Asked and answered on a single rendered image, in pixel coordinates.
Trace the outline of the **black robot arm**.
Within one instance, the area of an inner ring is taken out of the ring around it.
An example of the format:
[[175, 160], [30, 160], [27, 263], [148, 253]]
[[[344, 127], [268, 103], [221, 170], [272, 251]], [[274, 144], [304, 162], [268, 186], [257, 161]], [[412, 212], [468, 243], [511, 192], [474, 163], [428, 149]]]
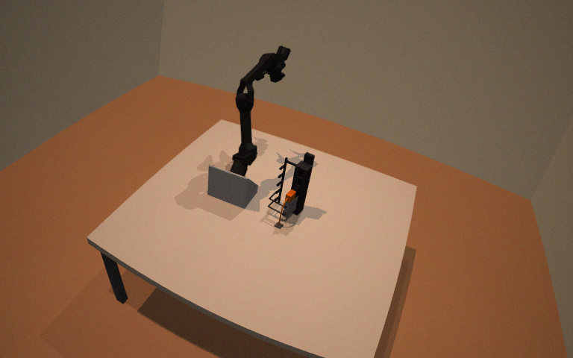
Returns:
[[[248, 165], [250, 166], [257, 157], [257, 146], [253, 144], [251, 135], [251, 110], [254, 106], [253, 82], [270, 66], [273, 71], [276, 71], [268, 72], [270, 81], [276, 83], [282, 80], [285, 74], [281, 70], [285, 67], [284, 61], [287, 60], [289, 54], [290, 49], [282, 45], [279, 46], [277, 53], [263, 54], [259, 63], [244, 78], [241, 78], [235, 100], [240, 116], [241, 144], [239, 152], [232, 156], [233, 164], [230, 172], [245, 177]], [[245, 86], [248, 93], [243, 93]]]

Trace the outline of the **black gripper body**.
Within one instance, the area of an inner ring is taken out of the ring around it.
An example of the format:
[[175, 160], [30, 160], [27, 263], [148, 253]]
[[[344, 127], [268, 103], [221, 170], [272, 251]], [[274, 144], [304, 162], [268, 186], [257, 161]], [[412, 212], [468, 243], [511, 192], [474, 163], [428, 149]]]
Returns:
[[[264, 72], [265, 72], [265, 73], [264, 73]], [[258, 81], [258, 80], [264, 78], [264, 75], [265, 75], [266, 73], [268, 73], [268, 72], [274, 73], [274, 72], [276, 72], [276, 71], [273, 71], [273, 70], [271, 69], [271, 66], [270, 66], [270, 67], [268, 67], [267, 69], [265, 69], [261, 74], [259, 74], [259, 76], [256, 78], [256, 81]]]

